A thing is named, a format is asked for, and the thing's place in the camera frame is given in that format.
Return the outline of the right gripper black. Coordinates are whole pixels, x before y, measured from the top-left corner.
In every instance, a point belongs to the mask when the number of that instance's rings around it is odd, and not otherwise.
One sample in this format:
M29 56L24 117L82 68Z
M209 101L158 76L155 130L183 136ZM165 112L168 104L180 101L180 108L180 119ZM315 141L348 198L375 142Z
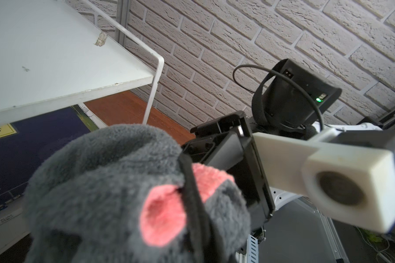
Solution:
M183 152L195 163L232 175L251 215L251 230L263 227L275 205L245 112L213 119L190 132L195 139L183 144Z

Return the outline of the grey and pink microfibre cloth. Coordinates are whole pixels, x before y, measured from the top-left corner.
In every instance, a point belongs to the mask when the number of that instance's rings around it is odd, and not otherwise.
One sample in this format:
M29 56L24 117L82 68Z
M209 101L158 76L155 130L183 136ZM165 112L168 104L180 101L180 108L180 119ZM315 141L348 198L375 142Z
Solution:
M28 263L230 263L250 214L234 178L195 163L165 131L83 135L34 172Z

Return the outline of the white two-tier bookshelf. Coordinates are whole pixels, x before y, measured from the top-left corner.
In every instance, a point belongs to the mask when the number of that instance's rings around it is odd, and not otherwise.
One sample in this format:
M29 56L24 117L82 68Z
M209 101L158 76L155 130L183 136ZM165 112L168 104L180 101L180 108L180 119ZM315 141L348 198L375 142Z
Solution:
M148 120L164 59L90 1L85 5L157 61L151 69L68 1L0 1L0 255L29 234L23 217L27 168L35 159L21 125L45 135L53 111L151 86Z

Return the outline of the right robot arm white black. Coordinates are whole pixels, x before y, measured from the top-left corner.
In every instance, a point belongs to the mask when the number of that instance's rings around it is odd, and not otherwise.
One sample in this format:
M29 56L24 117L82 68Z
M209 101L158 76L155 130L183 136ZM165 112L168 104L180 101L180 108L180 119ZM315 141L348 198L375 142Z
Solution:
M327 125L342 90L291 59L267 70L242 111L192 128L194 162L234 176L259 229L307 197L327 217L379 233L395 225L395 129Z

